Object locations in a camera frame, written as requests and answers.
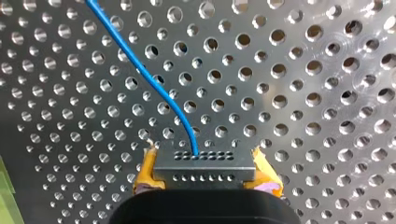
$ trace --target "metal plate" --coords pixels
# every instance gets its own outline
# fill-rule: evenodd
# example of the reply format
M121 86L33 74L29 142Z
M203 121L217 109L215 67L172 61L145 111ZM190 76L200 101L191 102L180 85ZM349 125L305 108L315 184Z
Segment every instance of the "metal plate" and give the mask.
M394 222L394 1L100 3L201 150L262 146L303 223ZM142 139L188 138L82 0L0 9L0 148L22 215L106 223Z

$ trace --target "blue wire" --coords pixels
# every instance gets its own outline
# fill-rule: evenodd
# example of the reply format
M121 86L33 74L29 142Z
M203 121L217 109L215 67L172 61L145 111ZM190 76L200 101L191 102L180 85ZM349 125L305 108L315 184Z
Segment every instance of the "blue wire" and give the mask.
M125 42L125 40L123 40L120 33L116 30L116 28L113 27L113 24L108 19L105 12L99 7L99 5L97 4L97 0L86 0L86 3L88 5L88 7L96 15L96 17L99 19L99 21L105 26L108 33L113 37L113 39L116 41L116 43L122 49L122 51L126 54L126 56L131 61L131 63L140 72L140 74L143 76L143 78L151 85L152 88L154 88L154 90L156 92L158 92L161 95L161 97L165 100L165 102L168 103L170 105L170 107L178 115L181 123L184 126L184 129L186 129L187 135L190 138L192 154L197 156L199 149L198 149L197 141L195 139L194 131L193 131L189 121L187 120L186 116L183 114L183 111L181 111L180 107L178 107L176 102L174 100L172 100L172 98L163 89L163 87L154 80L154 78L151 76L151 74L146 69L146 67L139 61L139 59L136 57L134 52L129 48L129 46Z

